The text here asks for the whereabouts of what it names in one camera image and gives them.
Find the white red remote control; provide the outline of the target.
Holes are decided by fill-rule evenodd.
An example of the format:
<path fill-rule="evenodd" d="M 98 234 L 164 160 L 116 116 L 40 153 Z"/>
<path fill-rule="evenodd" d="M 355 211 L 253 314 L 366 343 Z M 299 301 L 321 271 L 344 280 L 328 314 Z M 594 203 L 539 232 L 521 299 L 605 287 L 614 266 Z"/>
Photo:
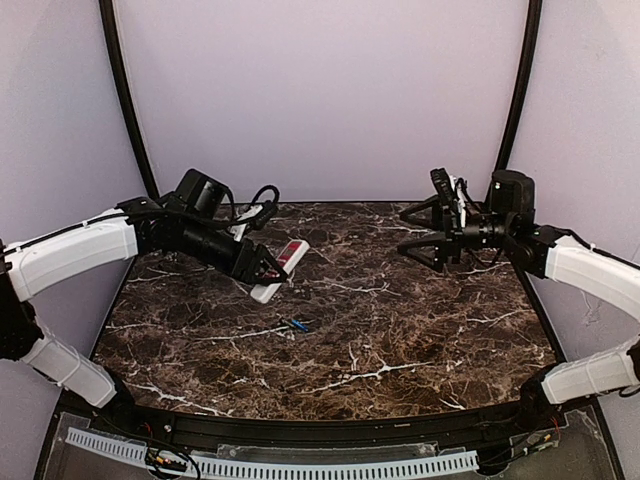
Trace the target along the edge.
<path fill-rule="evenodd" d="M 261 304 L 268 303 L 276 294 L 280 285 L 294 271 L 309 248 L 309 243 L 306 240 L 296 239 L 289 241 L 276 257 L 279 270 L 270 269 L 264 275 L 264 279 L 273 280 L 273 283 L 254 286 L 250 291 L 250 297 Z"/>

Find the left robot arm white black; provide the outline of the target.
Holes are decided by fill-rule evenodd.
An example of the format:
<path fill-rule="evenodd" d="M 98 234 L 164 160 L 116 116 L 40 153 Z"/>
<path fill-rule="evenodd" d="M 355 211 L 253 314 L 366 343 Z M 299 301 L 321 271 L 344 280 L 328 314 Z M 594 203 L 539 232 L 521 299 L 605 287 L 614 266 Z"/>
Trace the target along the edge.
<path fill-rule="evenodd" d="M 21 361 L 89 405 L 103 409 L 126 390 L 103 367 L 59 340 L 38 320 L 31 300 L 76 275 L 156 251 L 188 255 L 240 283 L 265 304 L 307 253 L 292 240 L 278 256 L 249 239 L 278 210 L 279 199 L 253 198 L 242 214 L 219 219 L 231 190 L 188 170 L 178 187 L 158 200 L 119 203 L 81 223 L 1 248 L 1 357 Z"/>

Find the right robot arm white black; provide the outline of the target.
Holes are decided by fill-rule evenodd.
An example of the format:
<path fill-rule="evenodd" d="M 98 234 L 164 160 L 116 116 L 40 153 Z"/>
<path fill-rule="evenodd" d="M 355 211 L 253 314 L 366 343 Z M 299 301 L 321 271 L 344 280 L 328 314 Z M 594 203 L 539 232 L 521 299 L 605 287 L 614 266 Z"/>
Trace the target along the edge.
<path fill-rule="evenodd" d="M 570 229 L 535 222 L 535 182 L 514 170 L 492 174 L 488 199 L 471 200 L 464 179 L 443 168 L 430 173 L 435 195 L 403 210 L 402 221 L 429 235 L 401 243 L 399 254 L 440 272 L 464 250 L 496 249 L 540 279 L 575 287 L 639 316 L 639 267 L 583 240 Z M 528 380 L 521 403 L 538 409 L 639 386 L 639 340 L 562 362 Z"/>

